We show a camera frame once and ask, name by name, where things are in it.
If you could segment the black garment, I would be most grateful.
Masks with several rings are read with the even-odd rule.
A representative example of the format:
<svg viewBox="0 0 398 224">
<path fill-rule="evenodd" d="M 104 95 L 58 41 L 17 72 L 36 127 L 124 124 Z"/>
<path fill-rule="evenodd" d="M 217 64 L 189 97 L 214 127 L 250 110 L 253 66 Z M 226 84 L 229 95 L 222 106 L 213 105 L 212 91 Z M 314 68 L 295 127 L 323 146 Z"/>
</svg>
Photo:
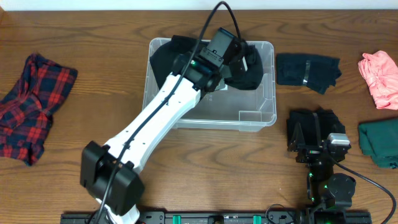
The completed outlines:
<svg viewBox="0 0 398 224">
<path fill-rule="evenodd" d="M 190 52 L 197 40 L 191 37 L 174 35 L 170 42 L 160 46 L 150 57 L 149 62 L 152 67 L 157 86 L 164 84 L 167 76 L 172 71 L 175 59 L 180 54 Z M 224 81 L 227 85 L 239 90 L 255 90 L 262 82 L 263 67 L 261 56 L 254 45 L 245 45 L 244 60 L 247 67 L 240 69 L 238 62 L 230 65 L 231 77 Z"/>
</svg>

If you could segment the red navy plaid shirt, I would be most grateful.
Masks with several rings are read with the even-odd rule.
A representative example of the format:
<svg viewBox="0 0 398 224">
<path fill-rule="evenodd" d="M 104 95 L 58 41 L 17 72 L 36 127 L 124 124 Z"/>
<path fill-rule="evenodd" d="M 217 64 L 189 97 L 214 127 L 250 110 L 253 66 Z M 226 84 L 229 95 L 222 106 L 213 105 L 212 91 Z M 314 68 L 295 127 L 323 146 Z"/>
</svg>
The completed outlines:
<svg viewBox="0 0 398 224">
<path fill-rule="evenodd" d="M 27 57 L 20 79 L 1 100 L 1 156 L 34 165 L 44 153 L 53 114 L 69 96 L 78 70 L 40 54 Z"/>
</svg>

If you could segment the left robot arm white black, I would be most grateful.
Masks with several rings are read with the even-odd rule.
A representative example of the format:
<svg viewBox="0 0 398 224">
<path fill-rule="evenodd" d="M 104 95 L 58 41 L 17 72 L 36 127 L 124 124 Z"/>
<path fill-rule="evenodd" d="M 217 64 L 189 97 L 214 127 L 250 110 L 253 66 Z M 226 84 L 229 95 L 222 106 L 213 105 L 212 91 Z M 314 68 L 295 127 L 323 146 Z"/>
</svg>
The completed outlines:
<svg viewBox="0 0 398 224">
<path fill-rule="evenodd" d="M 250 47 L 244 40 L 197 41 L 173 36 L 150 57 L 159 92 L 141 113 L 104 145 L 92 141 L 81 155 L 80 184 L 101 205 L 92 223 L 136 223 L 144 193 L 139 175 L 175 123 L 239 64 Z"/>
</svg>

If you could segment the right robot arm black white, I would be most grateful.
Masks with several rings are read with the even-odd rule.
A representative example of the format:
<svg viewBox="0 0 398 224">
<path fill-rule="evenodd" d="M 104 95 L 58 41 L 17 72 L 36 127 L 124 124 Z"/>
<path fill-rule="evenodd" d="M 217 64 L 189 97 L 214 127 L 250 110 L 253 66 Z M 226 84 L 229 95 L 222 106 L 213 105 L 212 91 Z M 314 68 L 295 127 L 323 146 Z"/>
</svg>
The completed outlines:
<svg viewBox="0 0 398 224">
<path fill-rule="evenodd" d="M 356 181 L 353 177 L 335 173 L 333 166 L 345 159 L 351 148 L 347 135 L 330 133 L 320 139 L 319 125 L 315 125 L 317 143 L 305 142 L 300 123 L 294 127 L 288 151 L 296 152 L 296 162 L 308 168 L 307 195 L 312 204 L 298 211 L 295 223 L 346 223 L 345 210 L 352 206 Z"/>
</svg>

